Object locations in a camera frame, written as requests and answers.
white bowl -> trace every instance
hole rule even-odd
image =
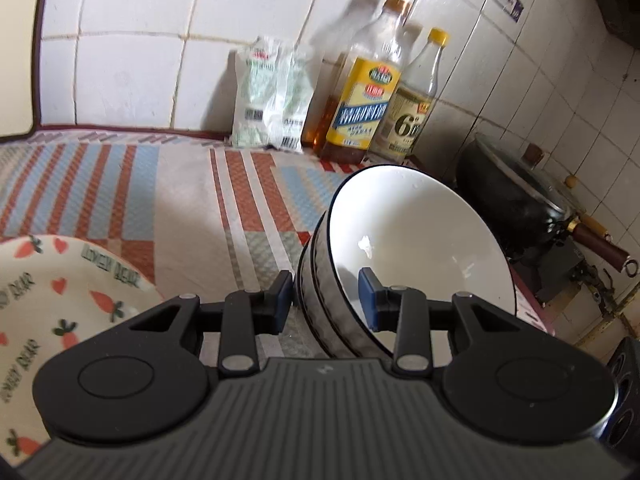
[[[450,301],[466,290],[515,313],[511,273],[491,231],[455,192],[420,171],[384,165],[354,173],[334,194],[324,220],[316,233],[318,276],[331,270],[363,325],[363,267],[371,267],[383,285],[418,288],[432,300]],[[393,350],[393,333],[375,335]],[[445,334],[434,335],[434,363],[446,364]]]

plastic bag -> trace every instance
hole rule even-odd
[[[258,38],[239,49],[231,144],[302,152],[302,127],[321,63],[311,47],[274,38]]]

vinegar bottle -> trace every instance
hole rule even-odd
[[[404,0],[386,0],[380,16],[353,38],[316,128],[314,151],[340,164],[362,161],[400,79]]]
[[[370,152],[398,163],[411,153],[438,91],[440,57],[448,40],[444,30],[431,29],[427,45],[402,72]]]

yellow bottle cap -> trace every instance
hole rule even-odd
[[[437,43],[440,46],[447,46],[449,35],[441,28],[433,27],[429,33],[429,41],[433,41],[433,43]]]

bottle label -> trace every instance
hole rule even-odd
[[[357,58],[326,140],[337,146],[366,150],[399,79],[400,71],[392,65]]]
[[[389,103],[389,112],[376,136],[376,148],[383,154],[404,157],[427,120],[433,100],[399,86]]]

